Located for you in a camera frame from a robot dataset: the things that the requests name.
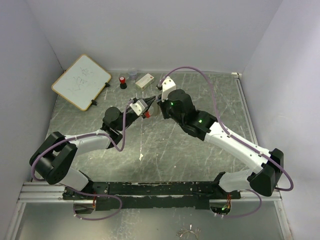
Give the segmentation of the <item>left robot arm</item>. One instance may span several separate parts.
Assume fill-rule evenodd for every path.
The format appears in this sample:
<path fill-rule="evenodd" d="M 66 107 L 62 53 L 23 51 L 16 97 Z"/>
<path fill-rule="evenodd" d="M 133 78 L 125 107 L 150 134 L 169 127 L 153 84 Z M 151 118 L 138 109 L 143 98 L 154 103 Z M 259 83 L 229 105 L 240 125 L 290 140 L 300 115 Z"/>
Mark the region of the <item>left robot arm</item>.
<path fill-rule="evenodd" d="M 110 107 L 105 111 L 102 127 L 96 131 L 63 135 L 50 134 L 31 157 L 31 176 L 35 181 L 50 185 L 62 184 L 75 190 L 81 199 L 89 199 L 94 192 L 91 179 L 71 167 L 73 160 L 96 150 L 116 149 L 121 152 L 126 144 L 126 129 L 148 112 L 156 96 L 132 98 L 124 111 Z"/>

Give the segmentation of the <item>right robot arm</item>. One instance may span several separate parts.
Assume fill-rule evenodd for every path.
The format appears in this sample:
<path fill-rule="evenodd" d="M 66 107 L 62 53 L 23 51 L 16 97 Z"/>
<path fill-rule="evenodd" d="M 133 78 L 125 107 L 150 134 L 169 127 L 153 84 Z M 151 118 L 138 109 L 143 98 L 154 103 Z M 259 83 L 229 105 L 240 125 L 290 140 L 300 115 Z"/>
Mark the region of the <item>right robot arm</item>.
<path fill-rule="evenodd" d="M 160 94 L 157 104 L 164 119 L 173 119 L 188 135 L 222 148 L 248 167 L 247 170 L 221 173 L 212 186 L 216 198 L 223 199 L 229 192 L 249 189 L 265 197 L 273 194 L 282 175 L 277 165 L 284 165 L 281 150 L 270 151 L 221 127 L 215 116 L 197 110 L 190 95 L 182 89 Z"/>

